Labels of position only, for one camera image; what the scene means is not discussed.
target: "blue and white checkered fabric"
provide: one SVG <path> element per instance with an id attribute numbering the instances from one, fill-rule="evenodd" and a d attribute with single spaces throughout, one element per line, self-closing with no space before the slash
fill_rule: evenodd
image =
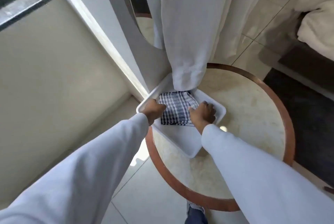
<path id="1" fill-rule="evenodd" d="M 159 95 L 159 103 L 166 105 L 162 114 L 162 125 L 194 126 L 190 120 L 188 107 L 196 109 L 198 103 L 190 91 L 176 91 Z"/>

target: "white plastic tray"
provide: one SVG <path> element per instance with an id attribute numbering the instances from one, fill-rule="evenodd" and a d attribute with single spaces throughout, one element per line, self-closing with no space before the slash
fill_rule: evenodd
<path id="1" fill-rule="evenodd" d="M 172 74 L 168 74 L 161 83 L 148 95 L 148 97 L 138 105 L 136 111 L 141 112 L 148 99 L 159 99 L 159 94 L 176 91 L 173 87 Z M 216 102 L 204 92 L 194 89 L 191 91 L 192 95 L 200 104 L 202 101 L 212 103 L 216 109 L 216 120 L 214 124 L 218 124 L 226 114 L 226 109 L 223 105 Z M 181 125 L 162 125 L 160 118 L 156 119 L 152 125 L 161 135 L 163 135 L 169 142 L 176 146 L 188 158 L 194 158 L 202 147 L 201 135 L 195 127 L 181 126 Z"/>

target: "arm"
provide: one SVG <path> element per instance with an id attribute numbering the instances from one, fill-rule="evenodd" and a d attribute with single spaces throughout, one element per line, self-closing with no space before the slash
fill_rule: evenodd
<path id="1" fill-rule="evenodd" d="M 148 126 L 164 109 L 151 100 L 143 114 L 73 152 L 0 211 L 0 223 L 100 223 Z"/>
<path id="2" fill-rule="evenodd" d="M 334 202 L 312 183 L 282 161 L 210 124 L 208 115 L 195 111 L 190 111 L 190 116 L 202 134 L 202 145 L 250 224 L 333 222 Z"/>

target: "tile floor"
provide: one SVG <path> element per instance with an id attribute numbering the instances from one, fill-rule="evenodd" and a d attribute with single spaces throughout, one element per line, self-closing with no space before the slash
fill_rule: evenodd
<path id="1" fill-rule="evenodd" d="M 259 0 L 250 14 L 240 40 L 237 56 L 228 63 L 242 68 L 264 79 L 277 62 L 280 55 L 289 47 L 287 32 L 294 16 L 293 6 L 297 0 Z M 152 42 L 153 24 L 141 19 Z M 311 172 L 294 163 L 293 168 L 317 187 L 326 185 Z M 128 171 L 116 189 L 103 224 L 141 224 L 141 223 L 184 223 L 186 200 L 173 191 L 161 178 L 149 158 L 145 141 L 135 156 Z M 210 211 L 209 223 L 248 223 L 239 212 L 227 213 Z"/>

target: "dark rug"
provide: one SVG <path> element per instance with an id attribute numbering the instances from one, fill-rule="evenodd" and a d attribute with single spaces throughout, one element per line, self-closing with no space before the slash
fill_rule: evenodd
<path id="1" fill-rule="evenodd" d="M 334 186 L 334 102 L 271 69 L 264 82 L 288 110 L 296 135 L 295 161 Z"/>

